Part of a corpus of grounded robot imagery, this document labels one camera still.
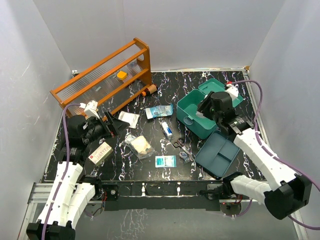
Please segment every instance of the orange wooden rack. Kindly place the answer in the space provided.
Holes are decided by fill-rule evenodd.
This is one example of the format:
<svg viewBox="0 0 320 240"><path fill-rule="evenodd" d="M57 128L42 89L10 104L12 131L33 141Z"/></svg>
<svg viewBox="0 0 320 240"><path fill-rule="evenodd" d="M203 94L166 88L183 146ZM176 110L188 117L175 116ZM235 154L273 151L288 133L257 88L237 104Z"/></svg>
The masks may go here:
<svg viewBox="0 0 320 240"><path fill-rule="evenodd" d="M109 71L107 71L102 76L100 76L97 79L95 79L94 81L90 82L85 87L83 87L79 91L75 92L72 96L68 97L67 99L61 100L61 98L58 97L58 93L59 92L61 92L65 88L69 87L70 85L74 84L76 81L78 81L81 78L85 77L87 74L89 74L94 69L98 68L102 64L104 64L107 61L111 60L112 58L114 58L115 56L117 56L118 54L122 53L123 51L125 51L126 49L130 48L133 45L136 45L140 49L140 51L138 51L134 55L130 56L126 60L122 61L117 66L113 67L112 69L110 69ZM140 39L138 39L136 37L131 42L129 42L128 44L126 44L123 47L119 48L117 51L111 53L109 56L105 57L101 61L99 61L96 64L94 64L93 66L89 67L87 70L81 72L77 76L75 76L72 79L70 79L68 82L62 84L61 86L59 86L58 88L56 88L54 90L51 90L50 92L54 96L54 98L59 102L59 105L61 106L61 108L64 109L68 104L72 103L76 98L78 98L79 96L84 94L86 91L88 91L89 89L93 88L94 86L96 86L101 81L103 81L106 78L108 78L109 76L113 75L116 71L120 70L125 65L131 63L135 59L136 59L136 63L140 66L141 71L139 73L137 73L136 75L134 75L133 77L131 77L128 81L124 82L122 85L120 85L119 87L114 89L112 92L108 93L106 96L104 96L102 99L100 99L98 101L98 106L100 106L105 101L110 99L112 96L117 94L119 91L123 90L125 87L129 86L131 83L133 83L137 79L141 80L145 84L145 86L142 89L140 89L138 92L136 92L133 96L128 98L126 101L124 101L122 104L120 104L115 109L113 109L111 111L111 114L114 115L116 112L118 112L120 109L122 109L125 105L130 103L137 96L139 96L147 87L149 87L152 84L149 47L148 47L147 44L145 44L143 41L141 41ZM67 115L69 117L72 116L71 112L68 111L68 110L67 110Z"/></svg>

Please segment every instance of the box handle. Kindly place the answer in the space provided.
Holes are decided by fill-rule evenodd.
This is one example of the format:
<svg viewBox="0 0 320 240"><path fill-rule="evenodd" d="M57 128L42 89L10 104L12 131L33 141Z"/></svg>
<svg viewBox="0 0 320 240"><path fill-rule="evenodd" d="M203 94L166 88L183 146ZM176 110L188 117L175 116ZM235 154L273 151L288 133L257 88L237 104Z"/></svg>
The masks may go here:
<svg viewBox="0 0 320 240"><path fill-rule="evenodd" d="M184 123L188 126L192 125L194 123L194 120L191 116L186 116L184 119L183 119Z"/></svg>

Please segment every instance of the tape roll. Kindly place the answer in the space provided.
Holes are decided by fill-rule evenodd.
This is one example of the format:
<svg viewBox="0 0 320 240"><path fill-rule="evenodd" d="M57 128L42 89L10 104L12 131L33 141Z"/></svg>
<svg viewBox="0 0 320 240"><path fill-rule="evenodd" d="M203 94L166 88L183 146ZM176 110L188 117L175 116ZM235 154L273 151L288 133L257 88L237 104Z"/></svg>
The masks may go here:
<svg viewBox="0 0 320 240"><path fill-rule="evenodd" d="M186 154L184 151L181 151L181 152L179 153L179 156L180 156L180 158L182 158L182 159L187 159L187 158L188 158L188 154Z"/></svg>

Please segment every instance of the orange bottle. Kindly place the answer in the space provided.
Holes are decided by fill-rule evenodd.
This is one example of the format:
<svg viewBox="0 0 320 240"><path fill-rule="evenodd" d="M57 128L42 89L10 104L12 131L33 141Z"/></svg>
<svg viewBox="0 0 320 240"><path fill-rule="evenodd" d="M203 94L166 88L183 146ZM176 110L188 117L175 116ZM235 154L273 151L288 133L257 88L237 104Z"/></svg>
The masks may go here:
<svg viewBox="0 0 320 240"><path fill-rule="evenodd" d="M152 84L151 86L147 87L147 88L141 93L141 95L142 95L143 97L145 97L145 96L148 96L148 95L153 94L153 93L156 92L157 90L158 90L157 85Z"/></svg>

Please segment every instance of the cable connector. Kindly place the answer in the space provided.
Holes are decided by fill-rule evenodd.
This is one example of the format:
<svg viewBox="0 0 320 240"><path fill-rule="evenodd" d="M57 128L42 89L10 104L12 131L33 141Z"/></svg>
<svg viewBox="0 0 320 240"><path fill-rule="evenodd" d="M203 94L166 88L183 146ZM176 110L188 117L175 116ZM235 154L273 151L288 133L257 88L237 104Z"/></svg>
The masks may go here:
<svg viewBox="0 0 320 240"><path fill-rule="evenodd" d="M80 103L80 108L85 109L86 108L86 104L85 103Z"/></svg>
<svg viewBox="0 0 320 240"><path fill-rule="evenodd" d="M97 113L97 106L98 106L97 101L92 100L92 101L88 102L84 108L84 113L88 117L95 117L95 118L99 119L100 117Z"/></svg>
<svg viewBox="0 0 320 240"><path fill-rule="evenodd" d="M239 90L237 87L232 85L231 82L227 82L225 86L227 87L226 92L230 95L230 97L232 98L232 101L238 98Z"/></svg>

